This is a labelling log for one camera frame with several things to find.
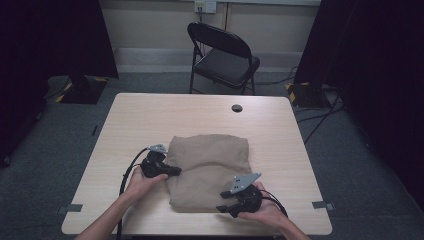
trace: crumpled fabric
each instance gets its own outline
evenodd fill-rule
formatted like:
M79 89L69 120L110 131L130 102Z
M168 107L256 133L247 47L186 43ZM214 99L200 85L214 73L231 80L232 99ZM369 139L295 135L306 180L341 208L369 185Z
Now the crumpled fabric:
M166 181L170 205L185 212L184 209L216 210L216 206L234 204L235 198L222 199L220 193L230 190L234 176L252 173L248 156L246 138L222 134L175 136L169 145L167 163L182 171Z

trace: baseboard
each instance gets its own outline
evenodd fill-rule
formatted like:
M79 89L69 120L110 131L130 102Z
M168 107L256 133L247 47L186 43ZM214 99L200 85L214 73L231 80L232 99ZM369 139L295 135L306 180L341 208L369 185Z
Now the baseboard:
M302 52L253 52L261 60L258 72L290 72ZM192 49L116 48L118 72L190 72Z

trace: chair backrest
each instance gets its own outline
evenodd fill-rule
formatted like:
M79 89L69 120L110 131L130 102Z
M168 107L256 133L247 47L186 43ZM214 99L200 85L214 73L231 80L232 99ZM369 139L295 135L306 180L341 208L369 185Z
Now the chair backrest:
M233 33L200 22L190 23L187 31L197 48L200 42L239 57L250 59L252 56L249 46Z

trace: electrical outlet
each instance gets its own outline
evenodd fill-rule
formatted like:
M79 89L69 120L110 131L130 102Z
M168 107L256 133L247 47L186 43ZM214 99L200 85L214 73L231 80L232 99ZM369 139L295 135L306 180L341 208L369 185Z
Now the electrical outlet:
M204 12L204 13L206 13L205 1L194 1L194 12Z
M216 2L206 2L206 13L216 13Z

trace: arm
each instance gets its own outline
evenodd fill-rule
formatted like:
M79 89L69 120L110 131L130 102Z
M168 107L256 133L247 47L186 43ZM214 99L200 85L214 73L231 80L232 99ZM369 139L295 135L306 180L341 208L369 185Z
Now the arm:
M166 174L147 178L143 175L140 166L135 167L125 192L76 239L107 239L127 209L146 195L153 185L166 178L168 178Z
M256 187L259 190L265 190L262 183L257 182ZM264 197L269 197L269 194L262 192ZM256 220L265 225L278 229L287 240L306 240L309 239L302 230L300 230L290 219L288 219L278 207L270 200L262 200L262 205L258 211L254 213L241 212L238 217Z

